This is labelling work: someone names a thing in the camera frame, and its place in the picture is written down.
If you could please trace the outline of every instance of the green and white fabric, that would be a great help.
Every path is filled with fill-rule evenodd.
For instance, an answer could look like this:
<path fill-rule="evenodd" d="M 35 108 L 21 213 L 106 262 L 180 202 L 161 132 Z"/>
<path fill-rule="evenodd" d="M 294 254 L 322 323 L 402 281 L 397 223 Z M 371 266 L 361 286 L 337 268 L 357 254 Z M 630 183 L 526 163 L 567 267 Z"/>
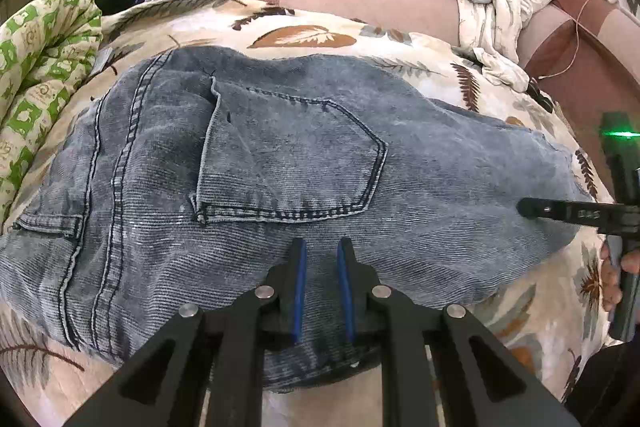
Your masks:
<path fill-rule="evenodd" d="M 94 0 L 35 0 L 0 26 L 0 216 L 102 41 Z"/>

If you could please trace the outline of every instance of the white cloth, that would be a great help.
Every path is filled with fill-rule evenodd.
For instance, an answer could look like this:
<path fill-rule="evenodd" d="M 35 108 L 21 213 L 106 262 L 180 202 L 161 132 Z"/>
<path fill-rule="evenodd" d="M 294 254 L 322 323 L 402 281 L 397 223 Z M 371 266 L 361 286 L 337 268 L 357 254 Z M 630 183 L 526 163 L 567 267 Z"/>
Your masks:
<path fill-rule="evenodd" d="M 460 47 L 483 65 L 492 84 L 507 84 L 517 92 L 529 86 L 529 75 L 518 66 L 518 36 L 531 16 L 552 0 L 492 0 L 477 4 L 458 0 Z"/>

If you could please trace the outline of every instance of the silver screw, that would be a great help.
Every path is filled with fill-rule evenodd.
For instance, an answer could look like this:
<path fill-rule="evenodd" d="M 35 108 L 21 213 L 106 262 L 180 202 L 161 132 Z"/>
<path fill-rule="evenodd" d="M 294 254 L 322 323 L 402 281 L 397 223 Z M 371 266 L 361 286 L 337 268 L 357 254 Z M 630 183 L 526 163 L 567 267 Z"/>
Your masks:
<path fill-rule="evenodd" d="M 180 317 L 184 317 L 188 319 L 189 317 L 193 317 L 196 313 L 198 313 L 198 306 L 192 302 L 188 302 L 187 304 L 183 304 L 180 306 L 178 310 Z"/>
<path fill-rule="evenodd" d="M 373 296 L 378 299 L 386 299 L 391 296 L 391 288 L 389 288 L 389 286 L 379 284 L 378 286 L 373 286 L 371 293 L 373 293 Z"/>
<path fill-rule="evenodd" d="M 271 286 L 258 286 L 255 289 L 255 296 L 258 299 L 268 299 L 275 295 L 276 290 L 274 290 Z"/>
<path fill-rule="evenodd" d="M 459 304 L 450 304 L 447 306 L 447 315 L 454 319 L 461 319 L 466 315 L 465 307 L 460 306 Z"/>

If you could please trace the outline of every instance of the jeans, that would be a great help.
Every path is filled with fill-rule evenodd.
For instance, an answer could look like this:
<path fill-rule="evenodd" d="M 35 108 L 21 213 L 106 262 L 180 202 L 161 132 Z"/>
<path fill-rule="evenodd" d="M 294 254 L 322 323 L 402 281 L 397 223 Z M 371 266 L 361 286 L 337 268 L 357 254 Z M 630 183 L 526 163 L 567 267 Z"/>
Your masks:
<path fill-rule="evenodd" d="M 181 304 L 231 304 L 305 237 L 302 339 L 264 366 L 271 389 L 303 385 L 367 356 L 344 335 L 341 237 L 417 304 L 479 301 L 574 237 L 516 211 L 524 196 L 588 200 L 571 160 L 354 58 L 181 48 L 78 119 L 0 238 L 0 298 L 120 363 Z"/>

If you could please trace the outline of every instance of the green light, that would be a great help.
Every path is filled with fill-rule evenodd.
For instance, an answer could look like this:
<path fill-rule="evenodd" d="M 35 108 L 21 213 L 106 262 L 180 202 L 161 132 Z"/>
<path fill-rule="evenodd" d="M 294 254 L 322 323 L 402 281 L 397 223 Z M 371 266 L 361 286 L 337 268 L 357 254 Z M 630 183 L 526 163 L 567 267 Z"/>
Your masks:
<path fill-rule="evenodd" d="M 629 132 L 629 131 L 608 131 L 603 133 L 604 136 L 618 136 L 620 138 L 632 139 L 640 137 L 640 133 L 637 132 Z"/>

